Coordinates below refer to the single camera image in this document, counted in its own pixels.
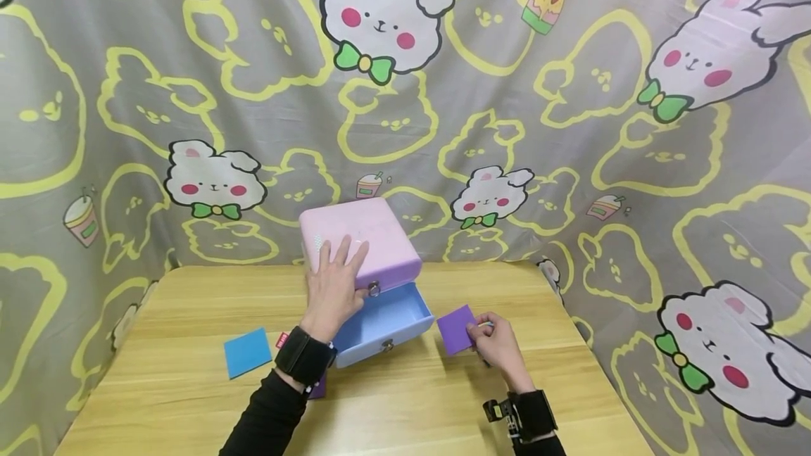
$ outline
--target green bow tie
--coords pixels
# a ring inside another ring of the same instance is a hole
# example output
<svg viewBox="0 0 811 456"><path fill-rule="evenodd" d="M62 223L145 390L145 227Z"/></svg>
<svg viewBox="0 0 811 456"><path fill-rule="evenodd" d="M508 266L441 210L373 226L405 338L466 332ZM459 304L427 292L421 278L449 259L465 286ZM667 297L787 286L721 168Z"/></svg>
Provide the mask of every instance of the green bow tie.
<svg viewBox="0 0 811 456"><path fill-rule="evenodd" d="M654 343L662 353L673 359L673 363L679 367L681 381L690 391L703 393L704 390L713 386L710 377L695 365L690 365L687 356L679 352L679 345L673 338L673 333L666 331L664 334L658 335L654 338Z"/></svg>
<svg viewBox="0 0 811 456"><path fill-rule="evenodd" d="M191 216L197 218L205 218L210 215L222 215L231 220L240 220L242 218L242 211L239 205L230 204L224 206L207 205L205 203L193 203L191 205Z"/></svg>
<svg viewBox="0 0 811 456"><path fill-rule="evenodd" d="M468 217L465 218L464 222L461 222L461 228L467 229L474 224L481 224L485 227L493 227L496 225L496 218L498 218L497 213L487 214L483 217Z"/></svg>
<svg viewBox="0 0 811 456"><path fill-rule="evenodd" d="M379 56L373 59L359 52L351 42L342 41L335 56L335 66L343 71L358 69L360 72L367 72L373 82L383 86L391 81L394 59L389 56Z"/></svg>
<svg viewBox="0 0 811 456"><path fill-rule="evenodd" d="M682 116L694 100L686 95L667 95L662 92L662 86L656 78L636 97L637 103L648 104L654 110L654 118L662 124L669 124Z"/></svg>

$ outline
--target blue drawer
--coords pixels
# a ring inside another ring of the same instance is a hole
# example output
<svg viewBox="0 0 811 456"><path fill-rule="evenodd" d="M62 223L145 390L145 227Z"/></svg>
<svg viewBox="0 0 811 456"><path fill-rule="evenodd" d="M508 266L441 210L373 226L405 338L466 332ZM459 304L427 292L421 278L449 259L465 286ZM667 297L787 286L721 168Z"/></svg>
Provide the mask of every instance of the blue drawer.
<svg viewBox="0 0 811 456"><path fill-rule="evenodd" d="M434 316L425 305L415 282L367 298L338 331L332 344L338 350L336 367L354 365L375 354L425 333Z"/></svg>

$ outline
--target left hand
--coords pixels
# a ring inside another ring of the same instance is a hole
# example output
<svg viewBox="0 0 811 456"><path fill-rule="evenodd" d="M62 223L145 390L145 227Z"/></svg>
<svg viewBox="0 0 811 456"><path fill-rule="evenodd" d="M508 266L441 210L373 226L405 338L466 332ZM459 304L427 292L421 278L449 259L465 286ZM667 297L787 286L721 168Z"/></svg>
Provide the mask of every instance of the left hand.
<svg viewBox="0 0 811 456"><path fill-rule="evenodd" d="M344 322L361 308L369 295L368 289L354 288L358 270L369 252L369 242L364 241L358 252L347 262L352 238L344 236L341 246L330 262L331 243L324 242L320 250L318 271L309 271L308 307L298 324L310 337L320 342L331 342Z"/></svg>

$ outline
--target pink box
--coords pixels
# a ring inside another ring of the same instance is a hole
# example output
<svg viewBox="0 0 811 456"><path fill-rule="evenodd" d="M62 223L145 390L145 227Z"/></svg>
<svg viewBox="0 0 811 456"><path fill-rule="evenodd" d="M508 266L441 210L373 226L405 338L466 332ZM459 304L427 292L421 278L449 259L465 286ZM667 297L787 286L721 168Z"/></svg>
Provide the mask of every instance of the pink box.
<svg viewBox="0 0 811 456"><path fill-rule="evenodd" d="M358 272L356 289L372 289L372 295L377 295L409 284L420 275L422 260L383 198L306 210L298 217L298 223L304 258L313 271L318 270L319 253L325 241L329 239L332 244L330 259L335 259L341 240L350 235L350 257L364 241L369 242L369 255Z"/></svg>

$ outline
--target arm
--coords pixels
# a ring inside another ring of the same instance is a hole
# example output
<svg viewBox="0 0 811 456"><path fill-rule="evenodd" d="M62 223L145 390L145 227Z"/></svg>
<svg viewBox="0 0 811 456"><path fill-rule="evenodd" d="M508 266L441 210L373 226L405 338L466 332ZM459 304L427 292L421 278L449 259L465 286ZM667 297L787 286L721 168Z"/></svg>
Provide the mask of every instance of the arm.
<svg viewBox="0 0 811 456"><path fill-rule="evenodd" d="M489 323L489 326L478 327L475 324L468 324L467 330L475 342L476 350L482 358L501 371L509 391L527 398L527 403L522 403L523 407L533 408L535 398L538 398L533 393L538 390L527 371L527 365L524 364L524 357L518 348L509 321L495 313L487 312L480 315L476 322ZM537 400L537 408L545 408L542 399ZM566 456L555 431L538 435L532 440L521 441L513 447L516 456Z"/></svg>
<svg viewBox="0 0 811 456"><path fill-rule="evenodd" d="M311 338L331 342L346 320L363 307L367 290L356 291L354 280L369 250L364 243L350 262L346 262L350 237L345 237L334 262L330 262L330 244L320 250L317 273L308 274L308 307L298 326ZM220 456L282 456L293 438L293 431L304 415L305 385L282 370L273 369L231 431Z"/></svg>

